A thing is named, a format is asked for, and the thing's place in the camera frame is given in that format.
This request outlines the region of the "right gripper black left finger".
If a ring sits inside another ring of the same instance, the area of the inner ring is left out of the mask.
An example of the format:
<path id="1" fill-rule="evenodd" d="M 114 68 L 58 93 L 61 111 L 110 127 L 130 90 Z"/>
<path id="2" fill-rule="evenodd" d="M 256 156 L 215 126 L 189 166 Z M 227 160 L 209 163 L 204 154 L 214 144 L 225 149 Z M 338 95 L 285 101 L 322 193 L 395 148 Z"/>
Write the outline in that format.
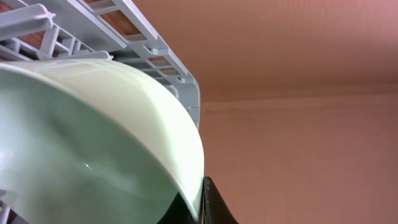
<path id="1" fill-rule="evenodd" d="M 183 197 L 177 193 L 157 224 L 199 224 L 199 221 L 193 218 Z"/>

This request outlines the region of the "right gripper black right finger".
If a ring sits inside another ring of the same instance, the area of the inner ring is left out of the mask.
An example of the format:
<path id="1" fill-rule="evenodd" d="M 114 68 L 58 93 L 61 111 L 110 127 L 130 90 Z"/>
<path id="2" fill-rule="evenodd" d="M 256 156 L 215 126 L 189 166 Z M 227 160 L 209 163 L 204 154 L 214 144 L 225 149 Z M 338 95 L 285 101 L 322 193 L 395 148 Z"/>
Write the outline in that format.
<path id="1" fill-rule="evenodd" d="M 203 183 L 204 224 L 238 224 L 210 177 Z"/>

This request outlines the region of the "green bowl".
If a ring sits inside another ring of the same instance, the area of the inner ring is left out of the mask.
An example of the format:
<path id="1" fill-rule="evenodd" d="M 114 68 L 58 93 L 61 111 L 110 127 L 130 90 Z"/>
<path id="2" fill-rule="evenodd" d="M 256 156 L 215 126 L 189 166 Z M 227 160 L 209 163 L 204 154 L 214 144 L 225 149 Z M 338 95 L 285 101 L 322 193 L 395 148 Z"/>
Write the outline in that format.
<path id="1" fill-rule="evenodd" d="M 201 219 L 204 153 L 183 105 L 112 60 L 1 64 L 1 202 L 28 223 Z"/>

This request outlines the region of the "grey dishwasher rack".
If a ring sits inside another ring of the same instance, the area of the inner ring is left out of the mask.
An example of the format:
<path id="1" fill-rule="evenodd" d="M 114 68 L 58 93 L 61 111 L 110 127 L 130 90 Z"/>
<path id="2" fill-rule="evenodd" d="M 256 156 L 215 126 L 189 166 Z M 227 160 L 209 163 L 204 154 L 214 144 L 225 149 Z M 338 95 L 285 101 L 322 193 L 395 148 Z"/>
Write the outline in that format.
<path id="1" fill-rule="evenodd" d="M 66 59 L 112 60 L 157 80 L 199 128 L 200 89 L 132 1 L 6 1 L 1 64 Z M 28 223 L 1 202 L 2 223 Z"/>

